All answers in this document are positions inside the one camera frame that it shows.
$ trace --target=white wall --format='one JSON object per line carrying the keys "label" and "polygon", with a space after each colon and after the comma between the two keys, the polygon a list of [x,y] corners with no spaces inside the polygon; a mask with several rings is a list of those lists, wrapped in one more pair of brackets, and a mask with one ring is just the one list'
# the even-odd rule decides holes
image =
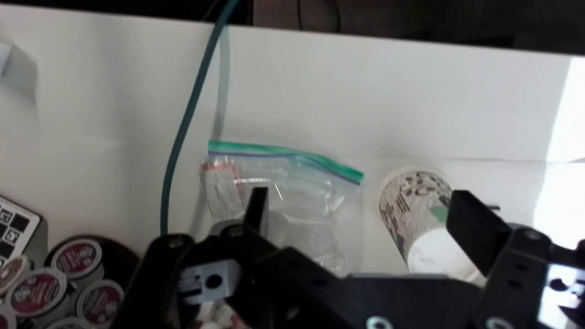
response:
{"label": "white wall", "polygon": [[[0,81],[0,192],[49,220],[54,244],[97,233],[142,251],[210,28],[0,8],[20,54]],[[224,139],[384,161],[546,161],[568,57],[230,28],[177,169],[171,231],[197,231],[197,163]],[[404,271],[371,209],[369,271]]]}

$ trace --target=red lid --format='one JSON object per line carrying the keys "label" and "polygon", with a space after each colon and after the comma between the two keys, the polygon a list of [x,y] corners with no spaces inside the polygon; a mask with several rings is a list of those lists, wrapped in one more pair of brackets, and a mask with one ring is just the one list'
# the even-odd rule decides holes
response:
{"label": "red lid", "polygon": [[91,284],[76,302],[76,317],[93,326],[107,326],[122,304],[120,286],[109,280]]}
{"label": "red lid", "polygon": [[40,269],[22,277],[7,293],[7,306],[20,319],[51,311],[65,297],[67,280],[54,269]]}
{"label": "red lid", "polygon": [[11,289],[11,286],[29,269],[31,264],[25,256],[18,256],[7,262],[0,271],[0,295],[5,295],[7,289]]}
{"label": "red lid", "polygon": [[60,247],[51,266],[67,278],[84,278],[93,273],[102,262],[102,249],[93,240],[75,240]]}

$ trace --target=black plastic part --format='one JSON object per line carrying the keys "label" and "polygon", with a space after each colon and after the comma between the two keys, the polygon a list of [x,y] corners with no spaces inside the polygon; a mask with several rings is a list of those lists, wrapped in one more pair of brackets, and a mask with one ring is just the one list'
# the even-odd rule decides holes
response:
{"label": "black plastic part", "polygon": [[[363,300],[352,284],[338,280],[294,249],[283,249],[259,262],[254,267],[254,278],[261,280],[267,288],[279,288],[281,297],[290,297],[285,298],[288,306],[298,306],[299,311],[305,309],[310,315],[307,322],[312,326],[343,329],[365,324]],[[285,315],[279,315],[276,324],[281,326],[276,328],[299,326],[299,320],[294,326],[285,326],[283,320]]]}
{"label": "black plastic part", "polygon": [[446,229],[484,277],[511,235],[501,218],[466,191],[453,192]]}
{"label": "black plastic part", "polygon": [[268,189],[254,189],[252,191],[248,207],[243,216],[243,225],[259,233],[259,224],[263,224],[263,218],[267,214],[265,213],[267,200],[268,200]]}
{"label": "black plastic part", "polygon": [[[267,191],[254,191],[241,225],[197,245],[188,236],[155,240],[113,328],[192,328],[197,308],[173,304],[177,275],[221,260],[239,264],[239,284],[226,302],[250,328],[362,329],[371,317],[400,329],[488,328],[490,320],[543,328],[537,313],[550,264],[579,267],[583,253],[583,245],[577,253],[555,247],[533,229],[510,229],[471,194],[455,192],[448,229],[488,275],[484,289],[437,277],[340,280],[301,253],[263,240],[265,205]],[[579,322],[583,306],[565,315]]]}
{"label": "black plastic part", "polygon": [[179,328],[175,284],[179,262],[192,245],[193,240],[182,235],[162,236],[150,244],[111,329]]}
{"label": "black plastic part", "polygon": [[477,328],[486,328],[490,319],[506,320],[511,328],[537,326],[552,249],[552,242],[532,229],[510,236],[477,308]]}
{"label": "black plastic part", "polygon": [[466,328],[480,289],[448,278],[354,278],[367,315],[393,328]]}

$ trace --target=black cable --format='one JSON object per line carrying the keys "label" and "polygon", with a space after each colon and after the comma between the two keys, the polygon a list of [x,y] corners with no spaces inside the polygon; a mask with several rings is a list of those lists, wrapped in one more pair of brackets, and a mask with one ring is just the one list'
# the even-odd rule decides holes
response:
{"label": "black cable", "polygon": [[336,33],[341,33],[341,10],[338,0],[331,0],[336,13]]}

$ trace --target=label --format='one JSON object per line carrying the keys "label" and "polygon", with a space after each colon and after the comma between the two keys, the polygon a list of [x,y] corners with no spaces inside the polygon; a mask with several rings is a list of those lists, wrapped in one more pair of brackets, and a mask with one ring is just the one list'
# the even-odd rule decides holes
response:
{"label": "label", "polygon": [[82,277],[98,264],[98,253],[93,244],[76,242],[64,247],[56,256],[56,269],[65,277]]}
{"label": "label", "polygon": [[14,258],[7,266],[1,267],[0,291],[7,289],[14,282],[14,278],[18,277],[22,267],[23,267],[23,260],[22,258]]}
{"label": "label", "polygon": [[98,286],[82,300],[82,317],[95,326],[109,324],[122,304],[120,293],[111,286]]}
{"label": "label", "polygon": [[53,275],[42,273],[23,280],[11,295],[11,308],[16,315],[34,317],[49,311],[54,298],[60,297],[62,286]]}
{"label": "label", "polygon": [[384,187],[378,211],[404,260],[418,236],[444,227],[449,202],[451,189],[431,172],[405,172]]}

